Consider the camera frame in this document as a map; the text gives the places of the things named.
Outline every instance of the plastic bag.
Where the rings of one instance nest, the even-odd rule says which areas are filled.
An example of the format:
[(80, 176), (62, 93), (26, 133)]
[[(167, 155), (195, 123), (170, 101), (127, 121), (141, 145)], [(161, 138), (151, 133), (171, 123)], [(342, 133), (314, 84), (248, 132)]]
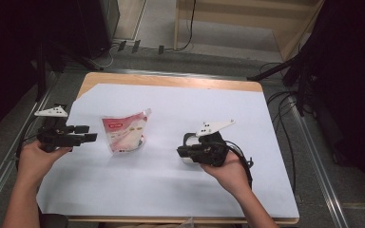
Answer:
[(144, 144), (144, 127), (151, 113), (148, 108), (126, 117), (103, 117), (109, 148), (112, 152), (136, 150)]
[(177, 228), (194, 228), (194, 218), (189, 218), (189, 220), (180, 224)]

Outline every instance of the white tabletop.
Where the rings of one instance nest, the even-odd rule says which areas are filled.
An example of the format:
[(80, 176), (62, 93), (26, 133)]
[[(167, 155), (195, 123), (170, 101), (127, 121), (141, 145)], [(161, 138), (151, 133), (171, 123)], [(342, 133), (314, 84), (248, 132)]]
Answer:
[[(101, 117), (151, 108), (138, 150), (112, 154)], [(203, 122), (236, 121), (221, 130), (252, 157), (253, 190), (274, 219), (297, 219), (298, 208), (262, 92), (148, 85), (96, 85), (72, 106), (68, 125), (89, 125), (96, 142), (74, 147), (44, 178), (44, 213), (84, 217), (237, 219), (235, 199), (176, 149)]]

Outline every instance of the table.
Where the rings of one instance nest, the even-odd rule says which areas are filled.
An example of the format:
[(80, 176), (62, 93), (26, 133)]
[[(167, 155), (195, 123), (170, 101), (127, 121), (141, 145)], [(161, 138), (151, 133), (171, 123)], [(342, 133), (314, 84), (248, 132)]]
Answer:
[[(112, 155), (100, 117), (148, 107), (153, 113), (144, 131), (147, 142)], [(234, 198), (176, 151), (183, 134), (197, 131), (203, 121), (231, 119), (236, 123), (221, 134), (253, 158), (255, 194), (276, 222), (296, 223), (298, 209), (260, 84), (178, 75), (89, 73), (67, 124), (90, 125), (97, 141), (74, 147), (54, 164), (39, 190), (39, 205), (43, 213), (71, 220), (183, 223), (193, 217), (196, 223), (245, 223)]]
[[(284, 61), (311, 32), (323, 0), (197, 0), (194, 21), (271, 29)], [(193, 0), (178, 0), (174, 30), (177, 48), (180, 20), (191, 20)]]

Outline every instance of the wooden table edge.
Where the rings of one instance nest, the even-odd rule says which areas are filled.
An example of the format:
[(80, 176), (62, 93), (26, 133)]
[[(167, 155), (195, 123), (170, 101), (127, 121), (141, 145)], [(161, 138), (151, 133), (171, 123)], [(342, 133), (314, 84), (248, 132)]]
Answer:
[(135, 86), (177, 86), (208, 89), (230, 89), (240, 91), (262, 92), (262, 86), (257, 82), (230, 81), (224, 79), (205, 79), (186, 76), (161, 76), (143, 74), (101, 73), (90, 72), (86, 75), (77, 98), (97, 84), (118, 84)]

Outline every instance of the cable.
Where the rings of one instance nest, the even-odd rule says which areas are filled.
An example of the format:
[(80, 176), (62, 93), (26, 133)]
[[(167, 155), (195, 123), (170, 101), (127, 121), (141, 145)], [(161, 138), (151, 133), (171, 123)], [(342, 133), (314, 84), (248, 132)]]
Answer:
[(291, 158), (292, 158), (292, 169), (293, 169), (293, 185), (292, 185), (292, 191), (293, 191), (293, 194), (295, 194), (296, 193), (296, 165), (295, 165), (296, 161), (295, 161), (295, 155), (294, 155), (294, 152), (293, 152), (292, 142), (290, 141), (290, 138), (289, 138), (289, 135), (287, 133), (286, 127), (285, 127), (285, 125), (283, 123), (283, 120), (282, 120), (282, 115), (280, 113), (281, 105), (290, 96), (292, 96), (292, 94), (286, 95), (280, 101), (279, 108), (278, 108), (278, 113), (279, 113), (279, 118), (280, 118), (280, 124), (282, 125), (283, 132), (284, 132), (284, 134), (286, 136), (286, 139), (287, 139), (287, 142), (288, 142), (288, 145), (289, 145), (289, 150), (290, 150)]
[(109, 49), (111, 49), (111, 48), (115, 47), (115, 46), (113, 46), (114, 44), (115, 44), (115, 45), (119, 45), (120, 43), (112, 42), (112, 43), (111, 43), (111, 46), (110, 46), (109, 48), (104, 49), (104, 50), (103, 50), (100, 54), (98, 54), (96, 57), (91, 58), (90, 60), (96, 60), (96, 59), (98, 59), (98, 58), (102, 57), (102, 55), (103, 55), (104, 53), (106, 53), (106, 51), (108, 51)]
[(272, 101), (274, 101), (277, 97), (283, 95), (283, 94), (297, 94), (296, 91), (283, 91), (283, 92), (277, 92), (271, 95), (271, 97), (269, 97), (269, 99), (267, 100), (266, 104), (269, 105)]
[(287, 67), (291, 67), (297, 61), (297, 59), (298, 59), (298, 57), (296, 55), (292, 59), (289, 59), (288, 61), (286, 61), (284, 63), (281, 63), (278, 66), (274, 66), (271, 69), (268, 69), (268, 70), (266, 70), (265, 72), (262, 72), (259, 75), (256, 75), (256, 76), (248, 76), (247, 77), (247, 81), (252, 81), (252, 82), (261, 81), (262, 79), (265, 79), (265, 78), (271, 76), (274, 73), (277, 73), (279, 71), (282, 71), (282, 70), (284, 70)]
[(27, 140), (29, 140), (29, 139), (31, 139), (31, 138), (34, 138), (34, 137), (36, 137), (36, 136), (38, 136), (38, 135), (40, 135), (40, 134), (42, 134), (42, 133), (49, 132), (49, 131), (50, 131), (50, 129), (49, 129), (49, 130), (42, 131), (42, 132), (39, 132), (39, 133), (34, 134), (34, 135), (30, 135), (30, 136), (28, 136), (27, 138), (23, 139), (23, 142), (25, 142), (25, 141), (27, 141)]
[(261, 73), (262, 73), (262, 71), (261, 71), (261, 70), (262, 70), (265, 66), (272, 65), (272, 64), (280, 65), (281, 63), (276, 62), (276, 63), (267, 63), (267, 64), (264, 64), (264, 65), (261, 65), (261, 66), (259, 67), (259, 74), (261, 74)]
[(18, 169), (19, 167), (20, 153), (22, 152), (23, 142), (25, 141), (24, 138), (26, 136), (26, 133), (29, 131), (31, 124), (35, 121), (35, 119), (37, 119), (37, 117), (33, 116), (32, 119), (26, 125), (26, 128), (20, 134), (19, 143), (17, 144), (16, 148), (16, 161), (15, 161), (16, 169)]
[(111, 54), (111, 50), (112, 49), (114, 49), (114, 48), (116, 48), (118, 45), (115, 45), (115, 46), (112, 46), (110, 49), (109, 49), (109, 51), (108, 51), (108, 54), (109, 54), (109, 56), (111, 57), (111, 61), (109, 62), (109, 64), (107, 64), (107, 65), (100, 65), (100, 64), (97, 64), (96, 62), (94, 62), (93, 60), (91, 60), (91, 59), (89, 59), (89, 61), (92, 63), (92, 64), (94, 64), (95, 66), (97, 66), (97, 67), (101, 67), (101, 68), (104, 68), (104, 67), (109, 67), (109, 66), (111, 66), (112, 65), (112, 63), (114, 62), (114, 58), (112, 57), (112, 54)]
[[(186, 2), (187, 2), (187, 0), (185, 0), (184, 1), (184, 3), (185, 3), (185, 8), (187, 9), (188, 8), (188, 6), (186, 5)], [(188, 10), (186, 10), (185, 11), (185, 17), (188, 17)], [(189, 27), (189, 25), (188, 25), (188, 20), (185, 20), (185, 26), (186, 26), (186, 29), (189, 31), (189, 32), (191, 32), (191, 28)]]
[[(130, 47), (130, 48), (133, 48), (133, 46), (132, 45), (125, 45), (126, 47)], [(189, 49), (189, 50), (180, 50), (180, 52), (189, 52), (189, 51), (191, 51), (192, 50), (192, 48), (191, 49)], [(153, 47), (139, 47), (139, 49), (148, 49), (148, 50), (156, 50), (156, 51), (159, 51), (159, 49), (158, 48), (153, 48)], [(173, 49), (173, 48), (165, 48), (164, 49), (164, 51), (169, 51), (169, 52), (174, 52), (174, 51), (176, 51), (175, 49)]]
[(230, 151), (232, 151), (234, 154), (237, 155), (237, 157), (239, 157), (240, 163), (241, 163), (242, 167), (244, 168), (245, 174), (247, 175), (248, 184), (252, 188), (253, 177), (251, 176), (251, 172), (250, 172), (250, 168), (254, 164), (252, 158), (250, 158), (250, 161), (247, 161), (247, 159), (244, 157), (244, 153), (242, 153), (242, 150), (235, 143), (232, 143), (229, 141), (225, 141), (225, 142), (233, 144), (240, 151), (239, 152), (232, 146), (227, 145), (227, 147), (229, 147)]
[[(282, 108), (284, 108), (284, 107), (285, 107), (285, 106), (287, 106), (287, 105), (291, 105), (291, 106), (290, 106), (290, 108), (289, 108), (289, 109), (288, 109), (285, 113), (283, 113), (283, 115), (281, 115), (282, 117), (284, 117), (286, 114), (288, 114), (288, 113), (289, 113), (289, 111), (290, 111), (290, 110), (292, 110), (292, 108), (296, 106), (296, 102), (291, 102), (291, 103), (285, 104)], [(274, 122), (275, 122), (275, 120), (276, 120), (276, 118), (278, 117), (278, 115), (279, 115), (279, 114), (275, 115), (275, 118), (272, 120), (272, 123), (274, 123)], [(277, 132), (278, 132), (279, 123), (280, 123), (280, 118), (278, 119), (277, 127), (276, 127), (276, 129), (275, 129), (275, 133), (277, 133)]]
[(197, 0), (194, 0), (194, 7), (192, 8), (192, 15), (191, 15), (191, 25), (190, 25), (190, 32), (189, 32), (189, 39), (188, 42), (186, 43), (186, 45), (184, 47), (180, 47), (175, 49), (175, 51), (182, 51), (184, 49), (186, 49), (186, 47), (188, 47), (189, 43), (191, 43), (191, 39), (192, 39), (192, 24), (194, 22), (194, 14), (195, 14), (195, 6), (197, 5)]

